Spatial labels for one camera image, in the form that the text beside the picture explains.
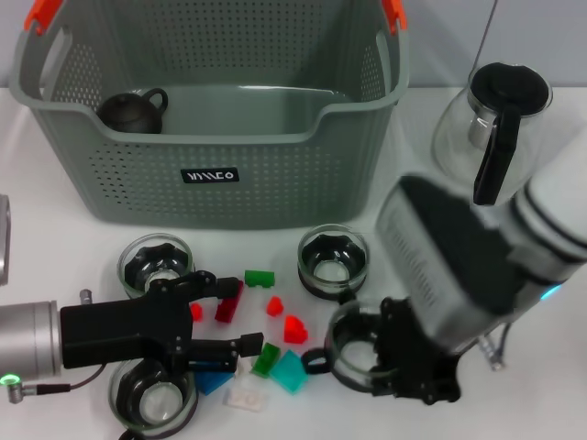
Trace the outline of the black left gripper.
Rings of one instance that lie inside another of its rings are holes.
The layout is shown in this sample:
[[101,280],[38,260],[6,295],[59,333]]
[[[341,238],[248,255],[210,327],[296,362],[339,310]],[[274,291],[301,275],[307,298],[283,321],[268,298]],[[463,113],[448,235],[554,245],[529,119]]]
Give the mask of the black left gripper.
[[66,369],[151,358],[168,371],[235,371],[240,358],[256,357],[263,333],[236,339],[193,339],[189,302],[238,296],[239,280],[198,270],[155,282],[144,296],[63,307],[61,357]]

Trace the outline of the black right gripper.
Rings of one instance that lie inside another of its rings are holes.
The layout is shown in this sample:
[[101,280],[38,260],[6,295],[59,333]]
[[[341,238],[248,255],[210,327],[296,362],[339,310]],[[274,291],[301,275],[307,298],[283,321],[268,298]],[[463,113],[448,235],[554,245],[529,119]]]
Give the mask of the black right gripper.
[[385,298],[380,311],[374,351],[377,365],[387,371],[371,369],[371,394],[417,399],[426,405],[456,402],[460,357],[444,352],[425,335],[410,301]]

